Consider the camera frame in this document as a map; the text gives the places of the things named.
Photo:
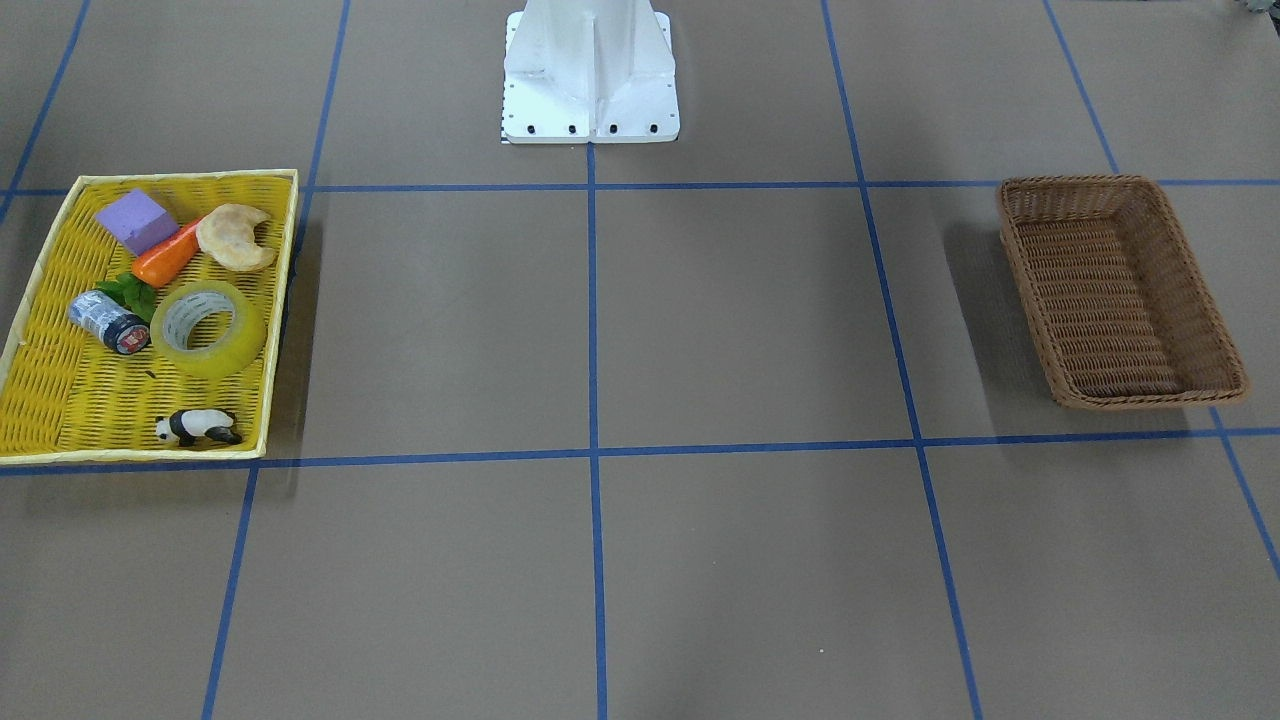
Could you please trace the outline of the yellow tape roll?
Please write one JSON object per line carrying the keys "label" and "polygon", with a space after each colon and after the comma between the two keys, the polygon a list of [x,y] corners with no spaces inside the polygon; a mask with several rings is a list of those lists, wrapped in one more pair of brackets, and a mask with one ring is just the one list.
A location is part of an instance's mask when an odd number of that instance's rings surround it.
{"label": "yellow tape roll", "polygon": [[[202,347],[189,345],[198,323],[228,315],[221,336]],[[183,284],[155,310],[150,337],[157,352],[187,375],[219,380],[246,369],[262,351],[268,327],[257,306],[225,281]]]}

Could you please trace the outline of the brown wicker basket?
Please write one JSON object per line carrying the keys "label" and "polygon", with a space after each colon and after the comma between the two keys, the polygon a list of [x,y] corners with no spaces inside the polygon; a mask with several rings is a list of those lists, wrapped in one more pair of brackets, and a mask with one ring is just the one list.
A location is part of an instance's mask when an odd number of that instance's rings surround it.
{"label": "brown wicker basket", "polygon": [[1235,404],[1251,378],[1164,190],[1133,174],[1007,178],[1000,238],[1053,401]]}

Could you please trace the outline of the yellow woven basket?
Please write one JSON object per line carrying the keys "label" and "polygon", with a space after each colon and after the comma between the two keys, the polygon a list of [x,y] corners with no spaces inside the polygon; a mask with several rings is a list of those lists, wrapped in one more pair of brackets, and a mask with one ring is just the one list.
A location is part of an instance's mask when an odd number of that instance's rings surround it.
{"label": "yellow woven basket", "polygon": [[[255,228],[273,263],[251,273],[225,269],[197,252],[156,301],[191,284],[236,287],[257,313],[262,343],[252,360],[220,379],[191,375],[154,346],[114,354],[74,324],[72,300],[128,272],[132,255],[97,214],[132,190],[145,192],[179,223],[227,205],[257,208]],[[291,255],[300,211],[296,169],[175,174],[82,176],[63,195],[3,350],[3,462],[251,460],[265,455],[287,309]],[[155,419],[177,410],[216,407],[236,416],[237,445],[200,439],[192,447],[156,437]]]}

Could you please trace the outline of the toy croissant bread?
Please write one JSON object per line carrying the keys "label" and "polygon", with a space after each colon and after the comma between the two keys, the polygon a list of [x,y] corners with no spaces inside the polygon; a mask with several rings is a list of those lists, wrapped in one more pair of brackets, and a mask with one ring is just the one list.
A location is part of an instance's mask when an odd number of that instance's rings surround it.
{"label": "toy croissant bread", "polygon": [[198,247],[229,272],[259,272],[270,266],[276,251],[259,245],[256,229],[269,213],[243,204],[223,204],[197,222]]}

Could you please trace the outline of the toy panda figure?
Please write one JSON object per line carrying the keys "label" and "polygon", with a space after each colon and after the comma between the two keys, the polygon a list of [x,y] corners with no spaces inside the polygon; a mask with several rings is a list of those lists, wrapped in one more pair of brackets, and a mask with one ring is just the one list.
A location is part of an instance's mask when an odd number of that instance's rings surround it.
{"label": "toy panda figure", "polygon": [[157,439],[182,448],[193,447],[200,439],[233,446],[243,441],[236,423],[236,415],[221,409],[184,409],[155,416],[154,429]]}

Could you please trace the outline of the orange toy carrot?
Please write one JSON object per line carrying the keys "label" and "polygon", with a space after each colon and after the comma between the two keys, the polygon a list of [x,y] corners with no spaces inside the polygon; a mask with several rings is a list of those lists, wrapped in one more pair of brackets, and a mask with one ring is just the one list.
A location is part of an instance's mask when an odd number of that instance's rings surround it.
{"label": "orange toy carrot", "polygon": [[172,237],[137,256],[128,272],[100,281],[95,288],[150,323],[157,307],[157,292],[170,284],[197,254],[196,229],[202,219],[200,217],[183,225]]}

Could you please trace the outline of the purple foam block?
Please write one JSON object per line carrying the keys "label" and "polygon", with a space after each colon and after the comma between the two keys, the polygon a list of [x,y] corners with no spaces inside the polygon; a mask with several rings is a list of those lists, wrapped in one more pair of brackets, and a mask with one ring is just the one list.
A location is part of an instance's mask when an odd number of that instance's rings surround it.
{"label": "purple foam block", "polygon": [[145,191],[134,188],[93,214],[93,219],[132,256],[177,234],[175,218]]}

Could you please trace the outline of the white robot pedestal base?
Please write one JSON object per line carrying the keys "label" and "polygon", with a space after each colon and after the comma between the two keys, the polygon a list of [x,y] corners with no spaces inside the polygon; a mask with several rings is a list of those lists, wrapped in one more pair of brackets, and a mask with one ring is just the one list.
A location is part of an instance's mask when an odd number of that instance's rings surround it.
{"label": "white robot pedestal base", "polygon": [[527,1],[504,31],[503,142],[678,138],[672,24],[652,3]]}

